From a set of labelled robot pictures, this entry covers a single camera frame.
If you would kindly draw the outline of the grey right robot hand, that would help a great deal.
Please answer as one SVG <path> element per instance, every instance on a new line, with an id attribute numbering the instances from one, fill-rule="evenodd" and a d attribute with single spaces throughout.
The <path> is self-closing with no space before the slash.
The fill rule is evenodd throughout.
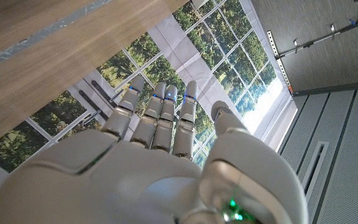
<path id="1" fill-rule="evenodd" d="M 0 186 L 0 223 L 307 223 L 295 171 L 254 137 L 223 101 L 212 107 L 217 138 L 193 162 L 198 96 L 159 83 L 130 140 L 144 79 L 135 77 L 100 130 L 40 151 Z"/>

